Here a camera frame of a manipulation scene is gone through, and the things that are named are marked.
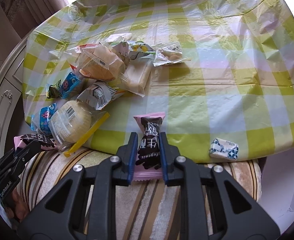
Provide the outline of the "person left hand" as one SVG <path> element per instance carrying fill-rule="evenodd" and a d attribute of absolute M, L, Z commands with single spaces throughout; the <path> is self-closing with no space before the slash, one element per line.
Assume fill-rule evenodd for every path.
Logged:
<path fill-rule="evenodd" d="M 19 222 L 24 220 L 29 214 L 28 205 L 18 194 L 17 189 L 14 189 L 11 194 L 7 196 L 5 200 L 5 211 L 10 219 L 17 218 Z"/>

